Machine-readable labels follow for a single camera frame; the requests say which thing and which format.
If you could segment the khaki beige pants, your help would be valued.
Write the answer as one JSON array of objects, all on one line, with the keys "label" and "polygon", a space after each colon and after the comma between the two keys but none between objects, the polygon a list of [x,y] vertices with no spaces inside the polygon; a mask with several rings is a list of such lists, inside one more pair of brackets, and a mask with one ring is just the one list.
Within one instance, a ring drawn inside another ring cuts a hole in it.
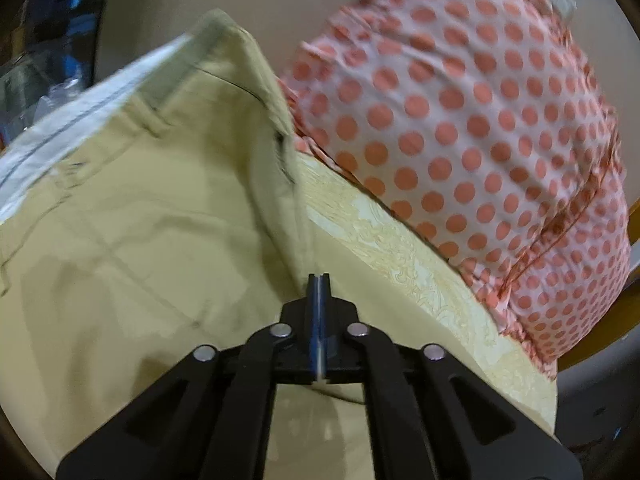
[{"label": "khaki beige pants", "polygon": [[220,11],[23,132],[1,157],[1,407],[62,457],[199,344],[274,322],[311,273],[369,269],[309,219],[276,77]]}]

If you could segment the yellow patterned bed sheet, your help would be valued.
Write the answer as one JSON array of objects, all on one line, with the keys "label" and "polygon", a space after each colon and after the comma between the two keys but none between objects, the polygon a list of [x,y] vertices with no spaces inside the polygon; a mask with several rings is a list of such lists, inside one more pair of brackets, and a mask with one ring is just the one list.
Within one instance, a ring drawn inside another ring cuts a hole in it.
[{"label": "yellow patterned bed sheet", "polygon": [[305,154],[296,157],[310,236],[309,271],[409,347],[435,341],[552,432],[556,383],[503,336],[462,277],[367,194]]}]

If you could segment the pink polka dot pillow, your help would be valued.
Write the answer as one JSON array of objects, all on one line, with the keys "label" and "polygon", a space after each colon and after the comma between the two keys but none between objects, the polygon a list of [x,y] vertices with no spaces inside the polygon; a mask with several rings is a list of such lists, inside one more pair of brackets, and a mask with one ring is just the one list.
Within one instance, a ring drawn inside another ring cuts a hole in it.
[{"label": "pink polka dot pillow", "polygon": [[620,294],[617,117],[549,0],[358,0],[282,84],[304,149],[435,248],[541,370]]}]

